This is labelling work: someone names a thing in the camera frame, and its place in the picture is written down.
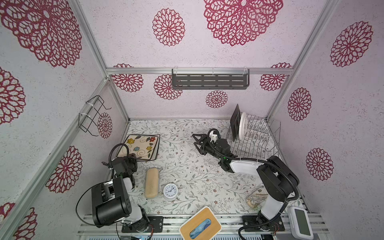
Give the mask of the black square plate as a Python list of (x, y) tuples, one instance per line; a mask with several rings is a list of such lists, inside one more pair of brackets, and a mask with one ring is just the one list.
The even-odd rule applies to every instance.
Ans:
[(230, 120), (230, 126), (231, 126), (231, 133), (232, 133), (232, 139), (235, 141), (239, 135), (240, 132), (240, 121), (241, 121), (241, 111), (240, 107), (237, 104), (236, 108), (231, 116)]
[(130, 154), (141, 162), (154, 161), (158, 157), (160, 135), (128, 135), (125, 142)]

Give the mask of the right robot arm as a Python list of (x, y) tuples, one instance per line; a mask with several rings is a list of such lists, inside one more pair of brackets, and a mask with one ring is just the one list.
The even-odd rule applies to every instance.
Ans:
[(192, 134), (192, 137), (198, 152), (203, 156), (209, 154), (215, 157), (224, 171), (260, 177), (268, 196), (259, 211), (259, 223), (275, 221), (290, 202), (300, 198), (298, 177), (279, 157), (271, 156), (266, 160), (238, 157), (231, 152), (228, 141), (221, 138), (216, 129), (208, 134)]

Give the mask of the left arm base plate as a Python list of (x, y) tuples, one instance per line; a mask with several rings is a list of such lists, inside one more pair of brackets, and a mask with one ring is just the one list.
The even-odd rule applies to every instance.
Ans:
[(163, 231), (163, 225), (163, 216), (149, 216), (134, 224), (123, 224), (122, 233), (161, 233)]

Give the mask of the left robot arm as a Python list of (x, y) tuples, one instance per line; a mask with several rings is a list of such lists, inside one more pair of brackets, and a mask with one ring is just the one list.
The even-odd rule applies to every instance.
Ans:
[(144, 208), (131, 203), (129, 191), (135, 187), (133, 173), (138, 169), (135, 154), (111, 161), (118, 176), (91, 187), (92, 216), (98, 228), (121, 222), (129, 231), (145, 232), (150, 220)]

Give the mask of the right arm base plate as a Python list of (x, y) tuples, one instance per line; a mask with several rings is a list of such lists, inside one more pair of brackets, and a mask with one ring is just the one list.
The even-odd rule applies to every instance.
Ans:
[(286, 230), (280, 216), (268, 220), (262, 215), (246, 215), (242, 216), (242, 222), (246, 232), (284, 232)]

